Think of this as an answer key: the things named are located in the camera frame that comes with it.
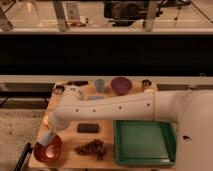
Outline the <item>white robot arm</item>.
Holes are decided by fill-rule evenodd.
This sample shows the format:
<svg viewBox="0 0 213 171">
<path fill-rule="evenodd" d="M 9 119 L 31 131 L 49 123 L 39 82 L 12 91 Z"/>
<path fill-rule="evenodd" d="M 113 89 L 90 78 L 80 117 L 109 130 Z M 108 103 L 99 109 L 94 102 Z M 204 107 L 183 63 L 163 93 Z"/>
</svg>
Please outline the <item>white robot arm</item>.
<svg viewBox="0 0 213 171">
<path fill-rule="evenodd" d="M 150 120 L 178 125 L 175 171 L 213 171 L 213 90 L 145 91 L 85 100 L 65 89 L 48 124 L 56 132 L 73 120 Z"/>
</svg>

